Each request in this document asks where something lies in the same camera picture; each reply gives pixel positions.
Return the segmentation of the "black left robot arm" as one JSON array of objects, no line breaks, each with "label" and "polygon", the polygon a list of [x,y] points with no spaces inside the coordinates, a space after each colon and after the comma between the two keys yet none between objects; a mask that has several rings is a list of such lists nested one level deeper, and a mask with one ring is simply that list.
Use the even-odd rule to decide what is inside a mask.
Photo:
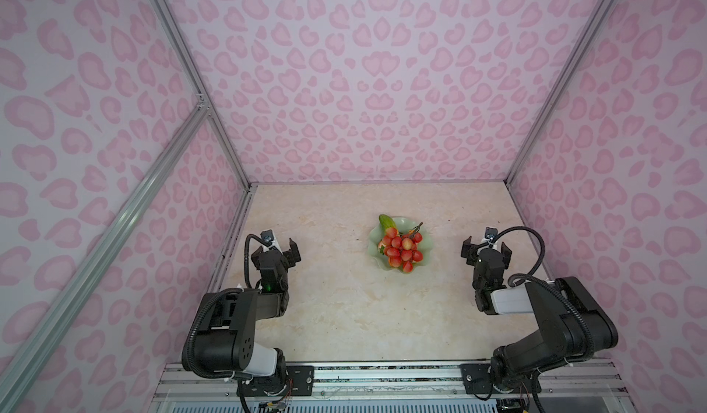
[{"label": "black left robot arm", "polygon": [[247,262],[261,273],[260,284],[204,295],[182,349],[182,367],[203,379],[249,383],[267,396],[278,396],[291,385],[285,355],[256,342],[256,324],[285,314],[288,273],[301,255],[294,240],[283,251],[268,232],[250,234],[247,240],[261,244]]}]

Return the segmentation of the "red yellow fake peach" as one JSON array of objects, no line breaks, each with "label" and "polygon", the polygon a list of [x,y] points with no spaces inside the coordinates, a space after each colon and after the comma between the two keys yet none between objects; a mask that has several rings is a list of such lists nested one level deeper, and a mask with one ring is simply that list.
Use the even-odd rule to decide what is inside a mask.
[{"label": "red yellow fake peach", "polygon": [[386,252],[386,249],[387,249],[386,244],[384,243],[383,240],[381,240],[379,242],[379,244],[377,245],[377,251],[379,251],[379,254],[384,255]]}]

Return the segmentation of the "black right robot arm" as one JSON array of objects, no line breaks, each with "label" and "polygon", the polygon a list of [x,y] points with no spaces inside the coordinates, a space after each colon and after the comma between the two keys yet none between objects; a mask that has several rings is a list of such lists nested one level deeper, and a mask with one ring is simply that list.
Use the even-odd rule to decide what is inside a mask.
[{"label": "black right robot arm", "polygon": [[481,313],[531,314],[537,323],[533,333],[496,348],[489,363],[460,366],[469,395],[488,400],[521,388],[537,394],[541,374],[618,345],[615,324],[577,278],[514,274],[505,280],[512,251],[494,247],[490,238],[480,244],[465,240],[460,256],[473,267],[474,300]]}]

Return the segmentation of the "red fake grape bunch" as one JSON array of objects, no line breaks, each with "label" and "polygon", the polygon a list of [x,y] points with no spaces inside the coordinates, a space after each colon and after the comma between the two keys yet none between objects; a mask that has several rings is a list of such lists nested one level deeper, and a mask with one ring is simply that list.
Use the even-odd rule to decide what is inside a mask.
[{"label": "red fake grape bunch", "polygon": [[412,229],[401,231],[397,225],[396,231],[383,231],[379,242],[383,240],[387,249],[384,255],[379,254],[379,251],[377,253],[386,258],[391,269],[410,274],[414,271],[415,266],[425,259],[425,255],[419,249],[419,245],[423,241],[422,227],[423,223],[419,223]]}]

